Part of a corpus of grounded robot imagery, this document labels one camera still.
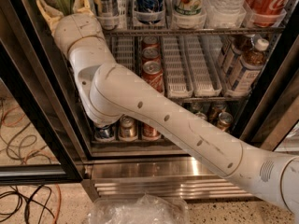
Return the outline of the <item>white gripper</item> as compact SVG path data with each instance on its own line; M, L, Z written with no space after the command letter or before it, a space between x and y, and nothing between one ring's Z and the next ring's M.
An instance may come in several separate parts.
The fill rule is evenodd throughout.
M93 16L89 0L75 0L73 12L78 14L66 17L45 0L36 0L36 5L49 26L57 47L65 56L82 38L104 37L100 22Z

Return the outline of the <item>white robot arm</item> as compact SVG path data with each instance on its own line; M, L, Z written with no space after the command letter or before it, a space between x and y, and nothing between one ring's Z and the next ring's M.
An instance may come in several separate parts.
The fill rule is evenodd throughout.
M221 131L164 97L116 63L89 0L64 15L36 0L55 44L71 63L88 117L99 126L127 115L157 129L210 171L242 190L299 216L299 157L271 152Z

